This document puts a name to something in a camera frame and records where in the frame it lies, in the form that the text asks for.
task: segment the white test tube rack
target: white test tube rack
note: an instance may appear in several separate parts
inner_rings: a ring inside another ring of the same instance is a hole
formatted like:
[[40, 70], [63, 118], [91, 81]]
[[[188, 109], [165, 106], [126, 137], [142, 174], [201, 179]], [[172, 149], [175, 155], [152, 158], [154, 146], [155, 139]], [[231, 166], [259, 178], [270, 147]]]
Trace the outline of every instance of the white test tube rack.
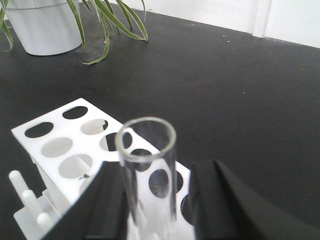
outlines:
[[[121, 127], [120, 122], [79, 98], [11, 130], [29, 153], [47, 188], [36, 198], [17, 170], [9, 174], [24, 204], [13, 216], [27, 240], [41, 239], [54, 226], [77, 201], [103, 161], [119, 160], [114, 137]], [[37, 128], [43, 128], [43, 133], [33, 134]], [[190, 171], [179, 162], [176, 170], [183, 180], [176, 193], [177, 239], [194, 240], [193, 226], [181, 212]], [[128, 240], [133, 240], [130, 229], [129, 226]]]

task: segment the white plastic peg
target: white plastic peg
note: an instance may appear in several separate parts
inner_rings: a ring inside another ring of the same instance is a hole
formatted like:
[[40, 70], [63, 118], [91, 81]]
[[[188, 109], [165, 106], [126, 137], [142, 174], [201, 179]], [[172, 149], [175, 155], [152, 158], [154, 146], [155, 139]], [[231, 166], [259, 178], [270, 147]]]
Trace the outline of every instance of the white plastic peg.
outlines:
[[17, 170], [13, 170], [12, 172], [9, 173], [9, 179], [10, 179], [15, 191], [17, 192], [20, 199], [22, 200], [22, 193], [25, 190], [28, 190], [29, 188], [28, 188], [24, 178], [22, 177], [21, 173]]
[[39, 216], [36, 218], [36, 222], [38, 223], [44, 234], [49, 232], [49, 230], [54, 225], [51, 217], [46, 212], [40, 213]]
[[42, 214], [44, 211], [42, 210], [34, 192], [32, 190], [25, 190], [22, 193], [21, 198], [22, 198], [22, 202], [23, 202], [24, 206], [31, 213], [34, 221], [36, 221], [39, 214]]

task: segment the plant leaf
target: plant leaf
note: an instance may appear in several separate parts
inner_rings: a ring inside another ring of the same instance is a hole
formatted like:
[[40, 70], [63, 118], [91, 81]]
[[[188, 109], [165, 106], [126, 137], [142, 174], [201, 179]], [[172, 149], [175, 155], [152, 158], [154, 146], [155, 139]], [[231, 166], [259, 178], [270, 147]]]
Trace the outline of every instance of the plant leaf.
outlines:
[[82, 39], [82, 45], [85, 46], [86, 45], [86, 39], [85, 39], [85, 33], [84, 33], [84, 28], [82, 26], [82, 22], [81, 22], [81, 18], [78, 12], [78, 9], [76, 7], [76, 4], [74, 2], [74, 0], [66, 0], [73, 15], [74, 15], [74, 19], [76, 21], [76, 24], [78, 26], [79, 32], [80, 32], [80, 36]]
[[106, 6], [108, 7], [108, 9], [110, 10], [110, 12], [111, 12], [114, 16], [116, 16], [116, 15], [115, 15], [115, 12], [114, 12], [114, 9], [112, 8], [110, 2], [109, 2], [108, 0], [104, 0], [104, 2], [105, 2], [105, 4], [106, 4]]
[[143, 6], [143, 12], [144, 12], [144, 17], [143, 17], [143, 21], [146, 21], [146, 5], [145, 5], [145, 1], [141, 0], [142, 2], [142, 6]]
[[132, 29], [132, 22], [130, 19], [130, 16], [128, 14], [128, 11], [125, 9], [125, 7], [121, 4], [121, 0], [116, 0], [116, 2], [118, 3], [118, 6], [120, 7], [123, 15], [125, 16], [126, 21], [128, 22], [130, 28]]
[[126, 35], [133, 39], [137, 40], [147, 40], [145, 37], [140, 37], [132, 32], [130, 32], [117, 18], [114, 16], [107, 7], [100, 2], [100, 0], [94, 0], [97, 7], [102, 11], [102, 13], [112, 22], [114, 23], [121, 31], [123, 31]]
[[83, 5], [86, 7], [86, 9], [88, 9], [92, 13], [92, 10], [91, 10], [89, 4], [87, 3], [87, 0], [82, 0], [82, 2], [83, 2]]
[[8, 28], [8, 26], [7, 26], [5, 21], [3, 21], [3, 23], [2, 23], [2, 29], [4, 31], [4, 34], [5, 34], [6, 38], [8, 39], [9, 45], [10, 45], [10, 49], [5, 50], [7, 52], [7, 51], [10, 51], [12, 49], [12, 47], [14, 45], [14, 40], [12, 39], [10, 30], [9, 30], [9, 28]]
[[96, 64], [106, 58], [106, 56], [109, 52], [109, 47], [110, 47], [110, 35], [108, 32], [108, 24], [106, 21], [107, 21], [107, 18], [102, 19], [102, 24], [103, 24], [103, 28], [104, 28], [104, 34], [105, 34], [105, 47], [104, 47], [104, 51], [103, 51], [102, 55], [95, 60], [92, 60], [89, 62], [82, 62], [83, 64], [85, 64], [85, 65]]
[[128, 10], [128, 12], [130, 13], [130, 15], [133, 17], [133, 19], [135, 20], [136, 24], [138, 25], [138, 27], [139, 27], [142, 35], [144, 36], [145, 40], [148, 41], [148, 34], [147, 34], [147, 31], [146, 31], [146, 28], [145, 28], [144, 24], [141, 22], [141, 20], [138, 17], [138, 15], [128, 5], [126, 5], [124, 2], [119, 1], [119, 3], [121, 5], [123, 5], [123, 7]]
[[6, 8], [9, 0], [0, 0], [1, 1], [1, 10], [0, 10], [0, 31], [3, 27], [5, 21]]

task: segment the striped leaf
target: striped leaf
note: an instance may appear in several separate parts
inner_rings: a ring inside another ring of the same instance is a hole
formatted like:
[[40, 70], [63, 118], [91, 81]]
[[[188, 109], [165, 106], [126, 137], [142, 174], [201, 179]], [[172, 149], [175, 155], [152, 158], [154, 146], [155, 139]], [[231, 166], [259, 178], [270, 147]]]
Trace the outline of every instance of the striped leaf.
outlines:
[[135, 20], [136, 24], [138, 25], [142, 35], [144, 36], [145, 40], [148, 41], [148, 34], [147, 31], [145, 29], [144, 24], [141, 22], [140, 18], [138, 17], [138, 15], [128, 6], [126, 5], [124, 2], [119, 1], [119, 3], [127, 9], [127, 11], [130, 13], [130, 15], [133, 17], [133, 19]]
[[103, 24], [103, 28], [104, 28], [104, 35], [105, 35], [105, 47], [104, 47], [104, 51], [102, 53], [102, 55], [100, 57], [98, 57], [95, 60], [92, 60], [90, 62], [82, 62], [85, 65], [91, 65], [91, 64], [96, 64], [99, 63], [100, 61], [102, 61], [103, 59], [106, 58], [108, 52], [109, 52], [109, 47], [110, 47], [110, 35], [108, 32], [108, 23], [107, 23], [107, 19], [103, 18], [102, 19], [102, 24]]
[[83, 5], [86, 7], [86, 9], [88, 9], [92, 13], [92, 10], [91, 10], [89, 4], [87, 3], [87, 0], [83, 0], [82, 2], [83, 2]]
[[10, 45], [10, 49], [6, 50], [6, 51], [10, 51], [14, 45], [14, 40], [12, 39], [12, 36], [11, 36], [11, 33], [10, 33], [10, 30], [6, 24], [5, 21], [3, 21], [2, 23], [2, 29], [4, 31], [4, 34], [6, 36], [6, 38], [8, 39], [8, 42], [9, 42], [9, 45]]
[[132, 29], [132, 22], [130, 19], [130, 16], [128, 14], [128, 11], [126, 10], [126, 8], [121, 4], [121, 0], [116, 0], [116, 2], [118, 3], [118, 6], [120, 7], [123, 15], [125, 16], [125, 19], [127, 21], [127, 23], [129, 24], [130, 28]]
[[74, 0], [66, 0], [73, 15], [74, 15], [74, 19], [76, 21], [76, 24], [78, 26], [78, 29], [79, 29], [79, 32], [80, 32], [80, 36], [81, 36], [81, 39], [82, 39], [82, 45], [85, 46], [86, 45], [86, 39], [85, 39], [85, 33], [84, 33], [84, 28], [82, 26], [82, 22], [81, 22], [81, 19], [80, 19], [80, 15], [79, 15], [79, 12], [78, 12], [78, 9], [77, 9], [77, 6], [74, 2]]
[[94, 0], [96, 6], [101, 10], [101, 12], [114, 24], [116, 25], [121, 31], [123, 31], [126, 35], [133, 39], [137, 40], [147, 40], [145, 37], [140, 37], [132, 32], [130, 32], [123, 24], [120, 22], [116, 16], [114, 16], [107, 7], [100, 1]]

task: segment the spider plant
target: spider plant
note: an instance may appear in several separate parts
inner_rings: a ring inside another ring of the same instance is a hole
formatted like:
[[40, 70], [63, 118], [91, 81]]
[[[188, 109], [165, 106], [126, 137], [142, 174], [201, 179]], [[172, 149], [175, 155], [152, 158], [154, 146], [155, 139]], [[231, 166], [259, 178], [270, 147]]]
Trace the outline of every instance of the spider plant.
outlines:
[[[6, 21], [4, 21], [4, 17], [6, 14], [6, 8], [7, 4], [10, 0], [0, 0], [1, 3], [1, 10], [0, 10], [0, 31], [3, 31], [6, 35], [8, 42], [9, 42], [9, 50], [13, 47], [13, 38], [10, 33], [10, 27], [6, 24]], [[76, 7], [76, 4], [74, 0], [66, 0], [68, 3], [74, 19], [76, 21], [77, 27], [79, 29], [79, 33], [82, 40], [82, 46], [86, 45], [86, 38], [84, 33], [83, 24], [81, 21], [81, 17], [79, 14], [79, 11]], [[126, 5], [122, 0], [116, 0], [118, 7], [120, 8], [121, 12], [125, 16], [126, 22], [129, 25], [129, 28], [124, 25], [115, 15], [115, 12], [113, 10], [112, 5], [110, 4], [109, 0], [83, 0], [83, 4], [92, 13], [96, 13], [97, 19], [101, 25], [101, 29], [104, 31], [104, 37], [105, 37], [105, 47], [104, 51], [97, 59], [89, 61], [89, 62], [83, 62], [83, 64], [91, 65], [100, 62], [103, 60], [109, 51], [110, 47], [110, 34], [109, 31], [113, 30], [113, 27], [116, 27], [116, 30], [118, 33], [122, 31], [129, 37], [136, 39], [136, 40], [143, 40], [148, 41], [148, 34], [145, 29], [144, 24], [142, 23], [141, 19], [138, 17], [138, 15], [128, 6]], [[144, 18], [146, 17], [146, 8], [144, 0], [141, 0], [143, 5], [143, 11], [144, 11]], [[136, 35], [131, 32], [131, 29], [133, 28], [133, 21], [138, 26], [142, 36]]]

